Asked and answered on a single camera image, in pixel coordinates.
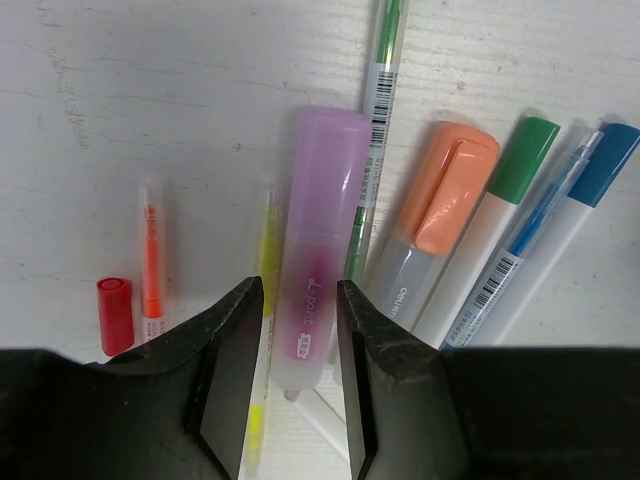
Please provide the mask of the orange cap highlighter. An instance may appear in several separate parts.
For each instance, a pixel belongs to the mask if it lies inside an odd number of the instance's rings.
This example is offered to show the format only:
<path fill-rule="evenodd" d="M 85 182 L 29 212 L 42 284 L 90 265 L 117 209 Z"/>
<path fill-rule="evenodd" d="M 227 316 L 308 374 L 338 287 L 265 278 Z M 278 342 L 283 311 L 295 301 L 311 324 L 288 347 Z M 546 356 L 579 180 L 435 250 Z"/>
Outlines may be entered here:
<path fill-rule="evenodd" d="M 493 136 L 462 123 L 436 130 L 365 287 L 384 315 L 410 331 L 497 163 Z"/>

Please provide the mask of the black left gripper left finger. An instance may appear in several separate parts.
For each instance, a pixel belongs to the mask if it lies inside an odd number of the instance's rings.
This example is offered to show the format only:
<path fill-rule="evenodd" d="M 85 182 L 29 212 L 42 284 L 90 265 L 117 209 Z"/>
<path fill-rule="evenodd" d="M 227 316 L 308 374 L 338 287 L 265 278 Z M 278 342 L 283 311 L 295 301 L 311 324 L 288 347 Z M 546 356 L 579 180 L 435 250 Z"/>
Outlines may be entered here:
<path fill-rule="evenodd" d="M 104 364 L 1 353 L 5 479 L 235 479 L 261 335 L 250 277 Z"/>

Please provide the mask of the purple cap highlighter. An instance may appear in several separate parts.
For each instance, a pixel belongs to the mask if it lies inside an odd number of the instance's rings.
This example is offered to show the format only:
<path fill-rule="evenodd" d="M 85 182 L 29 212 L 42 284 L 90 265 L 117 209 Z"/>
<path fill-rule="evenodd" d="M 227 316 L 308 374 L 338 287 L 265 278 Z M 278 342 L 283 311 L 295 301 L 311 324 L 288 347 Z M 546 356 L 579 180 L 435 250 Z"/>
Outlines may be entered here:
<path fill-rule="evenodd" d="M 314 106 L 301 118 L 271 362 L 291 395 L 314 388 L 327 360 L 371 131 L 356 111 Z"/>

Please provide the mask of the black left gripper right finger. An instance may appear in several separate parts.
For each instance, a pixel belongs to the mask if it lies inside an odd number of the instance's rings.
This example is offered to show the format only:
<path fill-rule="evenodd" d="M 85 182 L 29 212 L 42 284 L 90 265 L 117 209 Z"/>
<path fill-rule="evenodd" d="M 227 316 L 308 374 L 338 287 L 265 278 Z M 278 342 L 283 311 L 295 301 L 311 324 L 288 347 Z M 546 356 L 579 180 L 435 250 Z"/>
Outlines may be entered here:
<path fill-rule="evenodd" d="M 635 348 L 440 351 L 337 285 L 355 479 L 635 479 Z"/>

